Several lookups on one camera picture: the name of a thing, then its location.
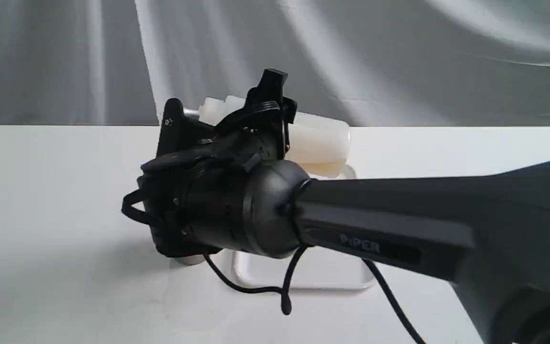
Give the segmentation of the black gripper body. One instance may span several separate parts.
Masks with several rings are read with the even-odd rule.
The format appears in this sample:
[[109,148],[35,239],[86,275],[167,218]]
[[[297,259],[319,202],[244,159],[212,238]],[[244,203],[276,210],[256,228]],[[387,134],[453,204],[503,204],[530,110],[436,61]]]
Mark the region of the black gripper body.
[[252,168],[264,161],[281,161],[290,150],[289,125],[294,122],[294,100],[244,101],[229,107],[220,102],[208,115],[212,143],[210,168]]

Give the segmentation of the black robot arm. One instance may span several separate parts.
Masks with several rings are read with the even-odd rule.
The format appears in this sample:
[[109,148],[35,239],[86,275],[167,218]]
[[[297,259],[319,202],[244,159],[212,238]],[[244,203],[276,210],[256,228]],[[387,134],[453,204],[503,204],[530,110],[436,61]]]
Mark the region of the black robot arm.
[[292,257],[277,292],[292,311],[293,271],[310,247],[364,261],[406,331],[376,263],[447,281],[485,344],[550,344],[550,161],[486,176],[311,178],[285,159],[297,103],[285,72],[266,68],[244,105],[212,126],[165,104],[159,145],[123,213],[170,258],[222,249]]

